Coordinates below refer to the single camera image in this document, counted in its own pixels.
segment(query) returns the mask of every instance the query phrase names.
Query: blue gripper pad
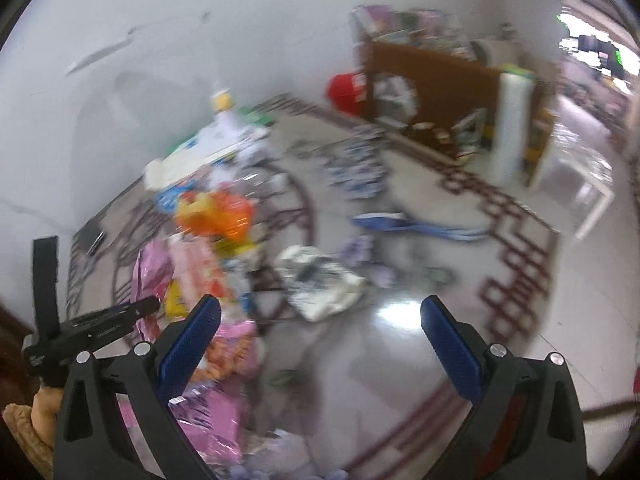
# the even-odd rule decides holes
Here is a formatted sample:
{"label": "blue gripper pad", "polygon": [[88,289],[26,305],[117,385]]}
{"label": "blue gripper pad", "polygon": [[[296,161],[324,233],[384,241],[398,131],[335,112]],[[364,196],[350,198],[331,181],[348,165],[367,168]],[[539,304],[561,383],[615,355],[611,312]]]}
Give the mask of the blue gripper pad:
{"label": "blue gripper pad", "polygon": [[156,397],[163,404],[183,393],[220,326],[221,315],[220,302],[207,294],[201,298],[187,319],[171,323],[162,333],[161,338],[172,338],[172,335],[175,336],[175,333],[180,331],[158,365]]}
{"label": "blue gripper pad", "polygon": [[[420,306],[420,320],[422,330],[458,395],[474,404],[482,400],[482,366],[478,361],[481,346],[478,343],[486,345],[478,332],[470,325],[458,323],[437,296],[424,299]],[[466,327],[465,336],[473,336],[473,333],[477,336],[473,337],[475,352],[460,335],[459,328],[463,327]]]}

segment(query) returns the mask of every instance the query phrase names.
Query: brown sleeve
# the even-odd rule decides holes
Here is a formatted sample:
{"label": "brown sleeve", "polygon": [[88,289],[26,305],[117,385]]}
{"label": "brown sleeve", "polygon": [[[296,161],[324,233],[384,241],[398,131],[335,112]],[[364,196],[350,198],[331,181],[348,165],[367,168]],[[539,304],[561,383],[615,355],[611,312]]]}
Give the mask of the brown sleeve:
{"label": "brown sleeve", "polygon": [[53,450],[37,435],[31,425],[31,408],[9,404],[2,418],[24,454],[44,478],[53,476]]}

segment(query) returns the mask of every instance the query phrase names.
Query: silver screw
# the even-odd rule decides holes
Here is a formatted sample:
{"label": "silver screw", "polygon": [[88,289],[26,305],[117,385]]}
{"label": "silver screw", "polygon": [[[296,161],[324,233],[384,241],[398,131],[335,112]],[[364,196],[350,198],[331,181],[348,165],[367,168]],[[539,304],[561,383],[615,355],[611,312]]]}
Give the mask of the silver screw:
{"label": "silver screw", "polygon": [[133,353],[135,355],[147,355],[150,350],[151,350],[151,345],[145,341],[145,342],[142,342],[142,343],[138,343],[134,347]]}
{"label": "silver screw", "polygon": [[507,355],[507,349],[502,346],[500,343],[494,343],[489,347],[489,351],[491,352],[492,355],[495,355],[496,357],[504,357],[505,355]]}
{"label": "silver screw", "polygon": [[553,352],[551,354],[551,362],[555,365],[562,366],[564,364],[564,357],[562,357],[558,352]]}
{"label": "silver screw", "polygon": [[82,350],[77,356],[76,356],[76,361],[80,364],[85,363],[89,360],[89,357],[91,357],[91,354],[89,354],[89,352],[87,352],[86,350]]}

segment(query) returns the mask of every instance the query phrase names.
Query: white stool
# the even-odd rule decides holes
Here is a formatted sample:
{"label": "white stool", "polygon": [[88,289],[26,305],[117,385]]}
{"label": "white stool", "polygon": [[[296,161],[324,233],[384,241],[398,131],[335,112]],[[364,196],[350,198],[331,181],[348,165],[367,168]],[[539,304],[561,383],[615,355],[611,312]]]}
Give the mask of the white stool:
{"label": "white stool", "polygon": [[536,173],[531,181],[531,189],[538,188],[545,173],[555,162],[569,166],[584,179],[585,183],[574,199],[574,206],[581,202],[592,189],[596,189],[600,193],[593,208],[576,229],[575,237],[582,240],[596,225],[615,197],[611,165],[600,152],[585,145],[578,135],[570,132],[559,123],[554,126],[545,153],[538,163]]}

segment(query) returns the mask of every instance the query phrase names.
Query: red object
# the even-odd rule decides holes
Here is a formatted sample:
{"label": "red object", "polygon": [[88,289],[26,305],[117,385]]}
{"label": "red object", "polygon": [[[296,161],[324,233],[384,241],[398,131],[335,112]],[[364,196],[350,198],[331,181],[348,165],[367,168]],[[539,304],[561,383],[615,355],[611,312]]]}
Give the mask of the red object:
{"label": "red object", "polygon": [[326,94],[336,109],[360,117],[365,101],[364,78],[359,72],[334,76]]}

